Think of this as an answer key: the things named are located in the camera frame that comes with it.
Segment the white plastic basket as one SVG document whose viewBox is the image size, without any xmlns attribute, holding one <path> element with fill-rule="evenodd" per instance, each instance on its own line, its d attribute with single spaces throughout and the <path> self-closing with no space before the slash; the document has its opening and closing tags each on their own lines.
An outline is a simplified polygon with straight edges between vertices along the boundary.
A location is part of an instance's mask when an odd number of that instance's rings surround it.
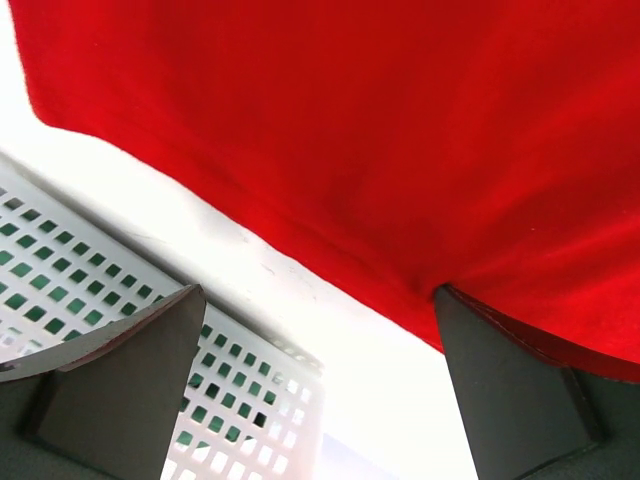
<svg viewBox="0 0 640 480">
<path fill-rule="evenodd" d="M 310 479 L 302 352 L 1 160 L 1 475 Z"/>
</svg>

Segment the red t shirt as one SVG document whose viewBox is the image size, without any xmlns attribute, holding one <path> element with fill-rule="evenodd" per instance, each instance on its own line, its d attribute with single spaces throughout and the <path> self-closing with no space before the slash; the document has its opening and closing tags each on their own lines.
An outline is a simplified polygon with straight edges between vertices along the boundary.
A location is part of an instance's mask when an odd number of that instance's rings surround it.
<svg viewBox="0 0 640 480">
<path fill-rule="evenodd" d="M 433 347 L 448 285 L 639 378 L 635 1 L 13 1 L 35 115 Z"/>
</svg>

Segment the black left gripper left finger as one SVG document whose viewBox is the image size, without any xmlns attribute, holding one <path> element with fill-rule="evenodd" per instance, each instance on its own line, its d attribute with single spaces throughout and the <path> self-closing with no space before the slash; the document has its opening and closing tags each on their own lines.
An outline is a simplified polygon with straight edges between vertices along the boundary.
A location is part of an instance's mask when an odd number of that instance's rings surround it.
<svg viewBox="0 0 640 480">
<path fill-rule="evenodd" d="M 4 479 L 158 479 L 204 321 L 192 285 L 1 364 Z"/>
</svg>

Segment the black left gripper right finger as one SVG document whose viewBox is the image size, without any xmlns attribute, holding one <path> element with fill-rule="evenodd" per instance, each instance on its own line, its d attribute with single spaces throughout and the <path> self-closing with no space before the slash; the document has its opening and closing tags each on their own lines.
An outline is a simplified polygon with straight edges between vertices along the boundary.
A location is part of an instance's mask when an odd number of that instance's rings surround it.
<svg viewBox="0 0 640 480">
<path fill-rule="evenodd" d="M 451 286 L 442 347 L 481 479 L 636 479 L 639 366 L 531 327 Z"/>
</svg>

